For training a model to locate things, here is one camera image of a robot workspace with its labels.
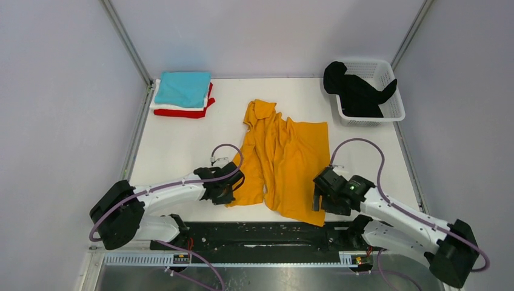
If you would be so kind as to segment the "yellow t-shirt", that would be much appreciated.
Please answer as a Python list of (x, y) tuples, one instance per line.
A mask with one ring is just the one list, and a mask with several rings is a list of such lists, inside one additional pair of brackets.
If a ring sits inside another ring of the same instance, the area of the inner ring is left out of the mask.
[(272, 102), (249, 102), (242, 155), (235, 156), (245, 175), (229, 205), (264, 203), (281, 216), (323, 226), (325, 213), (312, 209), (314, 178), (329, 164), (329, 128), (326, 122), (283, 119)]

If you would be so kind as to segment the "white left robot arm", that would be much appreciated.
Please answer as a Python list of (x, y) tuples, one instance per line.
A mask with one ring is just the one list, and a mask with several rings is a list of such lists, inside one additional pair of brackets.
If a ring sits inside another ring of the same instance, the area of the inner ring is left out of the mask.
[(132, 186), (126, 179), (120, 180), (90, 210), (90, 238), (107, 250), (132, 241), (164, 241), (173, 249), (181, 249), (188, 241), (186, 225), (177, 214), (159, 212), (186, 202), (230, 204), (244, 181), (245, 175), (234, 162), (200, 167), (182, 178), (153, 186)]

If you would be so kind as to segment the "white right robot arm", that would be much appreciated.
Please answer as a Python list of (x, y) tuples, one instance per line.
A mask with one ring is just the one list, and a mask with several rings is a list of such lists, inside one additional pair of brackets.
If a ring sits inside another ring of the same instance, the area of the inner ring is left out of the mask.
[(347, 234), (351, 247), (389, 250), (424, 265), (448, 286), (464, 287), (479, 257), (476, 238), (466, 222), (428, 216), (381, 193), (362, 176), (345, 179), (334, 167), (323, 169), (313, 182), (314, 211), (358, 213)]

